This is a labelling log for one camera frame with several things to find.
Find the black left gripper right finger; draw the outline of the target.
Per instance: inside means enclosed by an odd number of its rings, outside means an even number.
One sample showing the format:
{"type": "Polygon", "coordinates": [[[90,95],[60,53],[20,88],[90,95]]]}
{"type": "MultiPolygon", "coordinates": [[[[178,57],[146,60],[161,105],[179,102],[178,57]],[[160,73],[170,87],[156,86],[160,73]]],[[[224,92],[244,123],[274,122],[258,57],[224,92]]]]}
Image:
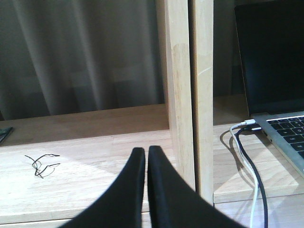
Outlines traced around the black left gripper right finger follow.
{"type": "Polygon", "coordinates": [[[177,173],[160,146],[148,155],[148,200],[153,228],[240,228],[202,199],[177,173]]]}

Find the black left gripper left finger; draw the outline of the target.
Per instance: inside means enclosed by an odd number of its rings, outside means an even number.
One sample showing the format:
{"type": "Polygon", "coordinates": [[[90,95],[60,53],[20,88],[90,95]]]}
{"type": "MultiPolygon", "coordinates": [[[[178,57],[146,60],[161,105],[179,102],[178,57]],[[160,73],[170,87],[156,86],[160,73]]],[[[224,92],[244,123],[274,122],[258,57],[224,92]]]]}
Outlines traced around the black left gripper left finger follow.
{"type": "Polygon", "coordinates": [[[144,178],[144,149],[136,147],[104,194],[61,227],[141,228],[144,178]]]}

